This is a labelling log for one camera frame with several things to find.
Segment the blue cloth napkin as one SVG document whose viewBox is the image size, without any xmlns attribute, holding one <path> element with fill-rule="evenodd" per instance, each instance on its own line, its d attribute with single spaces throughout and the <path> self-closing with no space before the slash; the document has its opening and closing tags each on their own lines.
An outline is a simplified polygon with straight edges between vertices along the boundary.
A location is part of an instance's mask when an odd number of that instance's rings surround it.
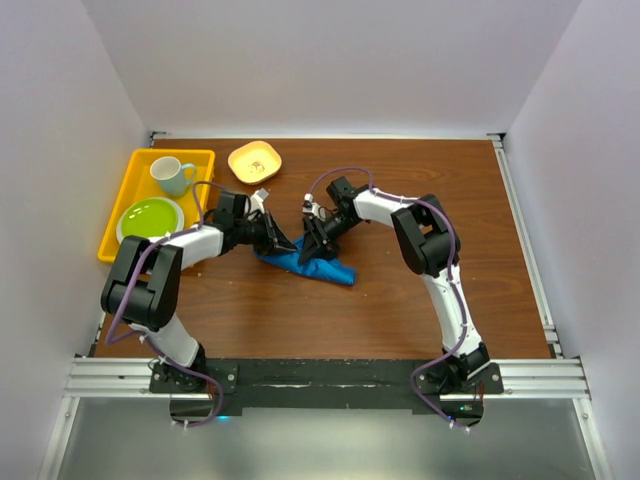
<svg viewBox="0 0 640 480">
<path fill-rule="evenodd" d="M 314 258 L 304 265 L 299 265 L 303 237 L 297 238 L 294 245 L 297 251 L 293 253 L 282 255 L 258 255 L 255 253 L 255 256 L 269 265 L 302 277 L 349 287 L 355 285 L 356 270 L 343 265 L 337 258 L 331 260 Z"/>
</svg>

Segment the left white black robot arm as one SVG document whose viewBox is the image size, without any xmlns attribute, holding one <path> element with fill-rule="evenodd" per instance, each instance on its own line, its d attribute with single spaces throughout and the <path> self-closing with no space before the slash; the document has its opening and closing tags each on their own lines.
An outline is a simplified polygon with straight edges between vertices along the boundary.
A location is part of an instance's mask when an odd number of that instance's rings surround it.
<svg viewBox="0 0 640 480">
<path fill-rule="evenodd" d="M 209 390 L 204 347 L 177 315 L 181 274 L 238 245 L 250 245 L 260 255 L 295 252 L 264 206 L 267 196 L 264 189 L 251 196 L 224 190 L 215 208 L 186 230 L 155 241 L 125 237 L 101 294 L 103 311 L 113 316 L 105 342 L 119 340 L 115 323 L 122 321 L 158 353 L 162 379 L 172 379 L 185 392 Z"/>
</svg>

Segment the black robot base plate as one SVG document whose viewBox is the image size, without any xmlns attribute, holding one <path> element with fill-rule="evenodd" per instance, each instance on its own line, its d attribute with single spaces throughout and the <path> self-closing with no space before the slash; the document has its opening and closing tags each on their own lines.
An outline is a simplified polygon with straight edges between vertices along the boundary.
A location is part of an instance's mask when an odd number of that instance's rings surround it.
<svg viewBox="0 0 640 480">
<path fill-rule="evenodd" d="M 440 364 L 410 378 L 422 360 L 209 359 L 208 376 L 223 391 L 220 413 L 253 408 L 433 410 L 424 395 L 454 419 L 479 420 L 483 400 L 502 394 L 502 372 L 492 362 L 464 383 Z"/>
</svg>

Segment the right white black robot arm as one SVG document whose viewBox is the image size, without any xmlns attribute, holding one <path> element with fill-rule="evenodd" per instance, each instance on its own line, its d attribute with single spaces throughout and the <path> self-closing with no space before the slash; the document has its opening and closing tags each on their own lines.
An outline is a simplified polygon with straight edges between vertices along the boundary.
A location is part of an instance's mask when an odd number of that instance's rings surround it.
<svg viewBox="0 0 640 480">
<path fill-rule="evenodd" d="M 327 187 L 333 209 L 322 207 L 312 192 L 304 196 L 303 244 L 298 263 L 333 259 L 338 238 L 362 222 L 394 230 L 401 256 L 425 284 L 442 333 L 441 357 L 418 369 L 459 393 L 469 392 L 489 366 L 487 347 L 468 307 L 459 265 L 460 241 L 439 200 L 433 195 L 403 197 L 340 177 Z"/>
</svg>

